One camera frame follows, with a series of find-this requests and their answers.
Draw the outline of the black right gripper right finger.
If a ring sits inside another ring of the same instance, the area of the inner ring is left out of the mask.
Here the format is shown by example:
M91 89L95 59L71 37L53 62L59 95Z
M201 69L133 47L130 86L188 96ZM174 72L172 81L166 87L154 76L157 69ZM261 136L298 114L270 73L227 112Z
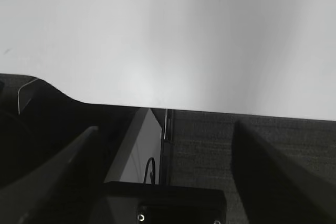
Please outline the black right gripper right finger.
M231 170L249 223L335 223L335 185L238 121Z

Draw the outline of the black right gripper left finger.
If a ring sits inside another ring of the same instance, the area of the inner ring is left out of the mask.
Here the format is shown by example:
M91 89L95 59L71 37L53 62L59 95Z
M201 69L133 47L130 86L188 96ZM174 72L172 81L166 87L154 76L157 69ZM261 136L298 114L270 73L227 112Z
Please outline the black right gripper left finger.
M89 223L100 184L100 134L89 127L38 169L1 189L1 223Z

